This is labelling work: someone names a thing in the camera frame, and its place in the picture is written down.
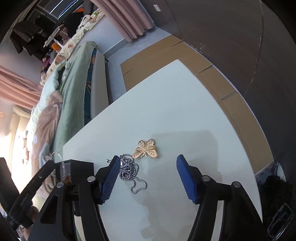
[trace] cardboard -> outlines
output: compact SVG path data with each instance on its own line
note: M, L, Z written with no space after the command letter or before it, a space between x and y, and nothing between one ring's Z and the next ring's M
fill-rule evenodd
M245 100L206 58L172 35L121 64L126 90L176 59L199 79L219 103L236 130L254 173L272 162L269 145Z
M219 103L236 130L249 157L254 173L273 161L268 142L240 94L236 93Z

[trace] necklace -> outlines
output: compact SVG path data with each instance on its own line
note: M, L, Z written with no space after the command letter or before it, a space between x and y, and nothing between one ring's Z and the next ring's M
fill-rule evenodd
M133 186L131 187L131 193L136 194L140 190L145 190L147 188L147 183L144 180L137 178L139 165L137 163L134 163L133 156L129 154L123 154L119 156L119 158L120 158L119 177L121 180L133 182ZM133 191L133 189L136 187L136 180L139 182L143 182L145 186Z

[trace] butterfly clip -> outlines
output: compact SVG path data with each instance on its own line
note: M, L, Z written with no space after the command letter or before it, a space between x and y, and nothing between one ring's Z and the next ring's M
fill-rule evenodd
M157 157L157 152L154 144L155 141L152 139L149 139L148 141L139 141L138 147L133 154L133 158L136 159L143 156L147 157L146 154L153 158Z

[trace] curtain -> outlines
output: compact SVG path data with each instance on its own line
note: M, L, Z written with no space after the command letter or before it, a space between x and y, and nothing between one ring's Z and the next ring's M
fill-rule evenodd
M131 42L137 35L143 35L145 29L153 27L151 21L136 0L91 0L122 36Z
M32 109L41 96L42 87L0 66L0 97Z

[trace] silver screw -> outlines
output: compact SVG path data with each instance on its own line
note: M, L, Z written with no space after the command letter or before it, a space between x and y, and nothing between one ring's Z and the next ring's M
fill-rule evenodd
M202 179L205 181L205 182L209 182L211 180L211 178L207 175L204 175L202 176Z
M62 188L64 186L64 183L63 182L59 182L58 184L57 184L57 188Z
M240 188L242 185L240 184L240 182L233 182L233 186L235 186L236 188Z
M87 178L87 181L90 183L94 182L95 180L96 180L96 178L94 176L90 176Z

